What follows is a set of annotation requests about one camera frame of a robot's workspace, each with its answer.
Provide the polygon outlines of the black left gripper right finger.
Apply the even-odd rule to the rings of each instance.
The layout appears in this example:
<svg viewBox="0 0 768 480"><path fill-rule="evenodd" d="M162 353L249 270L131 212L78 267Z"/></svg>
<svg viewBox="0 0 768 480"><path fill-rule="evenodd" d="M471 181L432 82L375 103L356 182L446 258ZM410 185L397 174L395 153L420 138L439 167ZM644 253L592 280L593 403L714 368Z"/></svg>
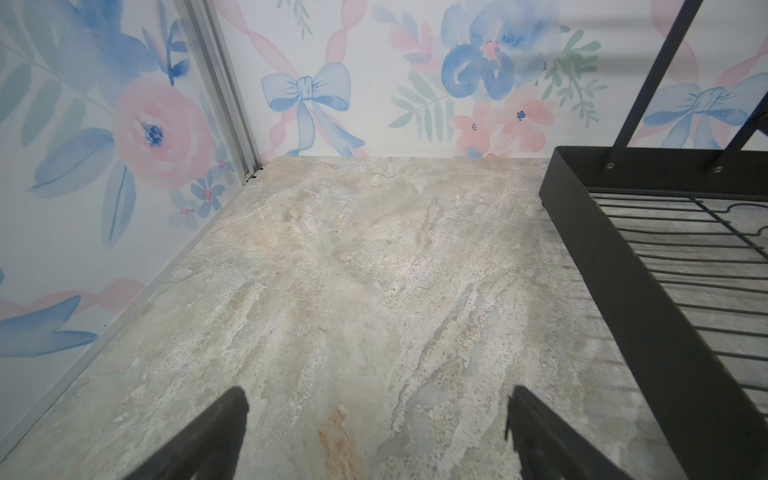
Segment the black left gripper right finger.
<svg viewBox="0 0 768 480"><path fill-rule="evenodd" d="M627 479L629 476L523 385L508 399L505 438L524 479Z"/></svg>

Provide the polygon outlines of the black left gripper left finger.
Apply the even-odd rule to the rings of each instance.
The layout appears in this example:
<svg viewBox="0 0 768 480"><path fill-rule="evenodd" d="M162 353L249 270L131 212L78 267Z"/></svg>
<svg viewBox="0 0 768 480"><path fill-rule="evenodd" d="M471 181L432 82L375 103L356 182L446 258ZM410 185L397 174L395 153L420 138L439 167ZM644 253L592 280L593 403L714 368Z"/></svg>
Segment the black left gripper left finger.
<svg viewBox="0 0 768 480"><path fill-rule="evenodd" d="M247 426L245 391L226 390L192 422L130 472L129 479L232 479Z"/></svg>

